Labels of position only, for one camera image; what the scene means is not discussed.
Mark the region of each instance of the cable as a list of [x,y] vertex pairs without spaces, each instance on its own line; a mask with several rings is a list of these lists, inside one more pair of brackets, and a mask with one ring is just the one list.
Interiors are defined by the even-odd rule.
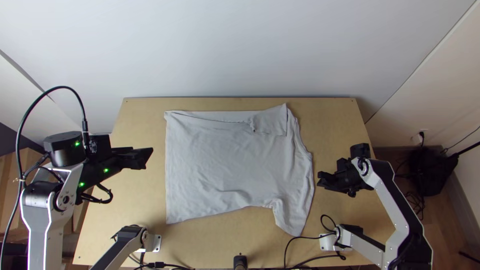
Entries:
[[[330,228],[327,228],[327,226],[325,226],[324,224],[324,218],[327,217],[332,223],[333,223],[333,229],[330,229]],[[326,215],[326,214],[323,214],[320,216],[320,222],[321,222],[321,225],[323,226],[323,228],[329,232],[335,232],[334,229],[337,227],[337,224],[335,224],[335,221],[329,216],[329,215]]]
[[27,177],[29,176],[29,174],[35,170],[38,166],[42,165],[42,163],[47,160],[47,158],[49,157],[49,153],[45,153],[41,156],[40,159],[37,160],[37,162],[35,162],[35,164],[33,164],[33,166],[31,168],[29,168],[28,170],[26,170],[24,173],[23,173],[23,177],[25,179],[27,179]]
[[89,128],[88,128],[88,124],[87,124],[87,118],[85,116],[85,108],[84,108],[84,104],[82,102],[82,99],[80,98],[79,94],[73,90],[72,88],[68,87],[68,86],[56,86],[56,87],[53,87],[45,92],[43,92],[39,97],[37,97],[35,99],[35,101],[30,105],[30,107],[26,110],[25,114],[23,115],[23,118],[21,119],[20,121],[20,125],[18,126],[18,131],[16,133],[16,139],[15,139],[15,152],[16,152],[16,162],[18,164],[18,178],[19,179],[23,179],[23,171],[22,171],[22,161],[20,160],[20,138],[22,136],[22,130],[24,129],[24,125],[25,125],[25,122],[27,120],[27,118],[29,117],[30,113],[32,112],[32,110],[35,108],[35,106],[46,96],[48,96],[48,94],[52,93],[53,91],[56,91],[58,89],[67,89],[67,90],[70,90],[76,97],[76,99],[78,100],[78,103],[80,105],[80,108],[81,108],[81,115],[82,115],[82,132],[83,132],[83,135],[84,135],[84,146],[86,147],[87,146],[87,141],[85,141],[86,139],[88,139],[88,131],[89,131]]
[[144,264],[145,252],[140,253],[140,265]]
[[49,172],[51,175],[53,175],[53,176],[57,179],[57,181],[58,181],[59,183],[63,183],[63,182],[64,182],[64,180],[63,180],[58,174],[56,174],[53,170],[51,170],[51,169],[48,169],[48,168],[45,168],[45,167],[42,167],[42,166],[38,166],[37,169],[42,169],[42,170],[45,170],[45,171]]
[[1,250],[0,250],[0,269],[2,269],[3,262],[4,262],[4,249],[7,245],[7,236],[9,234],[10,226],[12,226],[12,221],[14,220],[15,212],[17,212],[17,208],[19,207],[20,201],[20,194],[22,193],[23,183],[21,181],[18,182],[18,192],[17,192],[17,200],[15,201],[15,206],[13,206],[13,211],[11,212],[10,218],[8,219],[8,223],[6,224],[5,228],[5,235],[3,236],[3,242],[1,243]]
[[305,261],[302,261],[300,263],[297,263],[293,268],[299,268],[301,267],[302,265],[306,264],[306,263],[309,263],[311,261],[315,261],[315,260],[319,260],[319,259],[325,259],[325,258],[332,258],[332,257],[339,257],[341,260],[345,261],[347,259],[347,257],[343,256],[342,254],[340,254],[339,251],[336,252],[336,255],[324,255],[324,256],[318,256],[318,257],[313,257],[313,258],[310,258],[308,260],[305,260]]
[[144,264],[144,265],[140,265],[139,267],[133,269],[133,270],[138,270],[138,269],[142,269],[142,267],[147,267],[147,264]]
[[458,145],[459,143],[463,142],[466,138],[468,138],[470,135],[474,134],[477,130],[480,129],[480,125],[472,132],[470,132],[467,136],[463,137],[463,139],[457,141],[454,145],[450,146],[450,147],[445,147],[441,152],[440,154],[446,154],[450,148],[453,148],[455,147],[456,145]]
[[393,270],[395,269],[395,267],[398,266],[398,264],[400,264],[402,262],[402,260],[404,259],[405,255],[407,254],[407,251],[409,250],[410,246],[412,245],[412,243],[414,242],[414,237],[412,236],[410,238],[410,241],[408,242],[408,244],[406,244],[405,248],[403,249],[403,251],[400,253],[400,255],[398,255],[398,257],[396,257],[395,259],[393,259],[390,264],[388,265],[388,270]]
[[418,216],[418,219],[421,221],[424,220],[424,209],[426,208],[425,198],[411,191],[405,193],[404,196],[405,199],[412,205],[412,209],[415,211],[415,214],[421,214],[421,216]]
[[296,237],[293,237],[292,239],[290,239],[290,241],[288,241],[288,243],[286,244],[285,246],[285,252],[283,253],[283,268],[286,269],[287,268],[287,250],[289,248],[289,245],[290,243],[295,240],[295,239],[311,239],[311,240],[315,240],[315,239],[320,239],[320,238],[324,238],[324,237],[327,237],[327,236],[331,236],[331,235],[335,235],[336,233],[335,232],[330,232],[330,233],[327,233],[327,234],[324,234],[324,235],[321,235],[321,236],[318,236],[318,237],[306,237],[306,236],[296,236]]
[[425,132],[420,131],[420,132],[418,133],[418,135],[420,135],[420,137],[421,137],[421,145],[420,145],[420,148],[423,148],[423,147],[424,147],[424,142],[425,142]]
[[165,263],[164,266],[175,267],[175,268],[182,269],[182,270],[191,270],[190,268],[183,267],[183,266],[177,265],[177,264],[168,264],[168,263]]
[[99,198],[96,198],[90,194],[87,194],[87,193],[82,193],[80,194],[80,198],[82,200],[85,200],[85,201],[89,201],[91,203],[95,203],[95,204],[109,204],[112,199],[114,198],[114,194],[112,193],[112,190],[111,189],[107,189],[106,187],[104,187],[102,184],[98,183],[96,184],[96,186],[101,189],[102,191],[104,191],[105,193],[108,194],[108,199],[106,200],[103,200],[103,199],[99,199]]
[[82,99],[80,98],[79,94],[75,90],[73,90],[72,88],[70,88],[68,86],[53,87],[53,88],[43,92],[39,97],[37,97],[35,99],[35,101],[30,105],[30,107],[26,110],[25,114],[23,115],[23,118],[20,121],[20,125],[18,126],[18,131],[16,132],[16,138],[15,138],[15,154],[16,154],[16,163],[17,163],[17,166],[18,166],[18,180],[19,180],[19,182],[18,182],[18,194],[17,194],[17,197],[16,197],[15,206],[13,207],[13,211],[11,212],[10,219],[8,220],[8,223],[7,223],[7,226],[6,226],[6,229],[5,229],[5,234],[3,235],[3,241],[2,241],[3,244],[2,244],[1,250],[0,250],[0,269],[2,269],[3,262],[4,262],[4,247],[5,247],[5,244],[7,243],[7,237],[9,235],[9,229],[10,229],[10,226],[12,225],[12,221],[14,219],[15,213],[17,212],[17,208],[19,207],[19,200],[20,200],[20,195],[22,194],[22,188],[24,188],[25,185],[26,185],[25,184],[26,177],[24,178],[24,173],[23,173],[23,170],[22,170],[22,161],[20,159],[20,138],[22,137],[22,130],[24,129],[24,125],[25,125],[25,122],[27,121],[27,118],[29,117],[30,113],[35,108],[35,106],[44,97],[46,97],[48,94],[50,94],[53,91],[56,91],[58,89],[70,90],[71,92],[73,92],[76,99],[78,100],[78,103],[79,103],[80,108],[81,108],[81,114],[82,114],[82,122],[81,122],[82,125],[81,126],[82,126],[82,132],[83,132],[83,145],[84,145],[84,147],[88,146],[89,127],[88,127],[88,123],[87,123],[87,117],[85,115],[84,104],[83,104]]

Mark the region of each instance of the robotic arm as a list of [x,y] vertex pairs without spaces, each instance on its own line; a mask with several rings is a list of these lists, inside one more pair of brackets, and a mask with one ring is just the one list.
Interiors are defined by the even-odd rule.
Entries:
[[352,146],[350,155],[349,159],[337,160],[334,174],[320,171],[317,186],[353,198],[359,190],[375,190],[395,232],[383,244],[364,235],[359,226],[340,224],[334,229],[335,234],[319,240],[322,250],[355,249],[381,269],[431,270],[433,252],[425,239],[424,227],[395,184],[390,163],[371,159],[367,143]]
[[[84,199],[87,189],[98,186],[109,199],[113,194],[100,183],[124,168],[146,169],[153,148],[111,148],[108,135],[90,136],[89,146],[83,147],[82,134],[71,131],[47,137],[44,148],[51,163],[39,169],[31,184],[20,196],[21,217],[29,231],[28,269],[60,269],[64,225],[72,217],[74,206]],[[49,181],[50,176],[56,181]],[[161,236],[150,235],[146,228],[126,226],[117,233],[117,241],[92,269],[118,269],[130,253],[158,252]]]

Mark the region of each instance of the white wall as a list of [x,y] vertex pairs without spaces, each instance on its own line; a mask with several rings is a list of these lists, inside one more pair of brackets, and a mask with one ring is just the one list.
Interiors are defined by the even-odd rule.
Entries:
[[[0,122],[16,131],[25,111],[41,94],[0,55]],[[77,122],[71,120],[51,99],[45,97],[28,117],[22,135],[42,145],[49,135],[80,131],[81,115],[76,119]]]
[[0,48],[42,88],[78,90],[93,132],[124,97],[358,97],[367,120],[472,2],[3,0]]
[[[373,146],[425,143],[450,147],[480,126],[480,2],[476,1],[415,73],[366,123]],[[448,151],[480,141],[480,131]],[[460,156],[455,174],[480,223],[480,147]]]

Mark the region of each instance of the power outlet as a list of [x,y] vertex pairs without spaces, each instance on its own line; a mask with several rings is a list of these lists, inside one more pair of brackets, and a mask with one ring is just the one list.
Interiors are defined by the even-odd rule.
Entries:
[[427,131],[428,131],[428,130],[429,130],[428,128],[421,128],[421,129],[418,131],[417,134],[415,134],[415,135],[413,135],[412,137],[410,137],[410,141],[412,142],[412,144],[413,144],[414,146],[419,146],[419,145],[421,145],[422,142],[423,142],[424,139],[425,139],[424,137],[427,136]]

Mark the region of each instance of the wooden tabletop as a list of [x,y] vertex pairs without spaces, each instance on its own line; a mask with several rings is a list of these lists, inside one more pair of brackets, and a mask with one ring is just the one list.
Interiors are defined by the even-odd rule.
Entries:
[[[73,263],[93,265],[113,245],[110,239],[123,226],[146,226],[162,235],[159,253],[149,252],[145,262],[161,261],[190,268],[231,268],[233,257],[242,253],[251,268],[283,267],[284,249],[292,238],[275,225],[271,209],[247,207],[241,210],[166,225],[164,111],[259,111],[287,103],[298,118],[300,134],[313,155],[315,183],[318,171],[333,173],[339,158],[350,156],[350,146],[370,143],[354,98],[210,98],[155,97],[123,100],[113,133],[112,147],[153,147],[146,170],[125,169],[102,184],[113,192],[109,204],[90,203]],[[95,188],[95,197],[105,194]],[[302,236],[325,233],[320,216],[337,223],[358,225],[364,233],[385,242],[394,227],[373,191],[362,190],[356,198],[315,188],[310,213]],[[330,253],[318,240],[297,239],[287,253],[287,265]],[[355,251],[344,252],[347,260],[325,258],[311,267],[364,265],[370,262]],[[136,267],[127,259],[123,266]]]

